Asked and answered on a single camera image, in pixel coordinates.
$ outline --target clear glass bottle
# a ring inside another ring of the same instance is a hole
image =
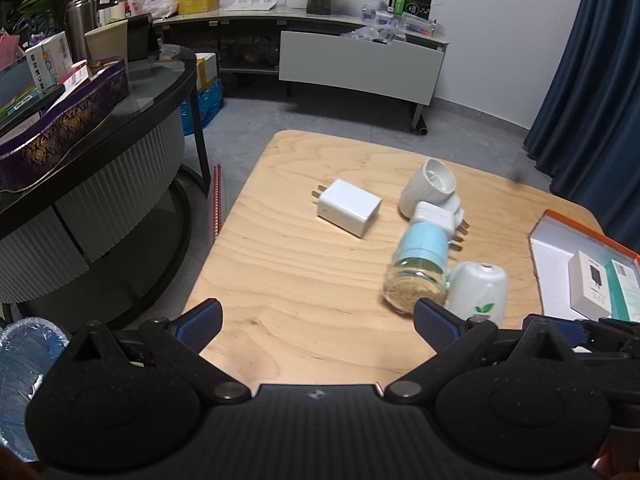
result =
[[[444,231],[431,222],[410,225],[402,235],[386,271],[383,294],[400,314],[413,314],[415,302],[446,298],[447,252]]]

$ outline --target wood grain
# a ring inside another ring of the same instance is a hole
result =
[[[407,227],[398,196],[423,155],[287,130],[247,180],[194,285],[224,308],[222,332],[202,356],[255,391],[261,383],[380,383],[433,355],[380,290]],[[527,234],[547,208],[600,230],[586,209],[507,179],[446,162],[469,234],[457,261],[489,262],[510,277],[504,327],[541,312]],[[342,178],[383,199],[359,239],[316,217],[311,191]]]

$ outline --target tv stand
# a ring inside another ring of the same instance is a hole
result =
[[[166,43],[197,52],[224,52],[234,38],[261,37],[273,41],[270,60],[256,62],[218,56],[218,71],[278,75],[287,82],[348,88],[415,103],[415,129],[425,105],[431,103],[446,40],[408,32],[406,42],[391,44],[353,40],[340,35],[362,26],[359,18],[319,16],[304,10],[212,10],[156,20]]]

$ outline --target blue curtain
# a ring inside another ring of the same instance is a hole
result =
[[[552,193],[640,253],[640,0],[582,0],[524,142]]]

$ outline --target scissors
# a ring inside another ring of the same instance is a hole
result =
[[[23,16],[14,27],[14,33],[20,34],[22,47],[33,46],[49,35],[50,18],[48,14]]]

